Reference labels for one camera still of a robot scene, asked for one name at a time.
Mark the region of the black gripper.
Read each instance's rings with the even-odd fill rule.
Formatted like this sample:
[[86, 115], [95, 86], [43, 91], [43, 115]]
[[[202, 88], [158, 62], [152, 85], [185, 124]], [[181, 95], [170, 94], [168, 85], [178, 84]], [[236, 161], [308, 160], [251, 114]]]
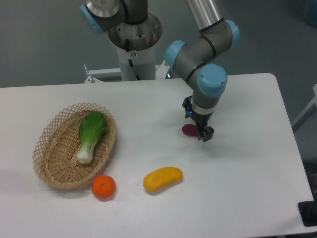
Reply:
[[207, 115], [199, 114], [192, 110], [191, 104], [192, 97], [186, 97], [182, 103], [182, 107], [184, 108], [185, 118], [191, 118], [198, 129], [198, 140], [202, 140], [203, 142], [207, 142], [212, 139], [214, 134], [214, 129], [211, 126], [208, 126], [208, 121], [212, 116], [212, 113]]

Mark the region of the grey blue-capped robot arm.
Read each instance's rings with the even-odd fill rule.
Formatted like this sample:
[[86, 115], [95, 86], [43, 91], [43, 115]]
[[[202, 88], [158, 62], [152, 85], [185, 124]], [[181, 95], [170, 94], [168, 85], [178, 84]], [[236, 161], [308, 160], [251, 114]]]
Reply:
[[[191, 45], [171, 43], [164, 61], [192, 89], [183, 101], [185, 117], [191, 118], [198, 138], [208, 141], [214, 129], [208, 125], [227, 84], [227, 73], [212, 60], [240, 40], [238, 26], [225, 20], [212, 0], [189, 0], [187, 6], [200, 37]], [[148, 11], [145, 0], [88, 0], [80, 13], [96, 34], [106, 33], [116, 47], [123, 81], [156, 78], [156, 46], [162, 36], [159, 19]]]

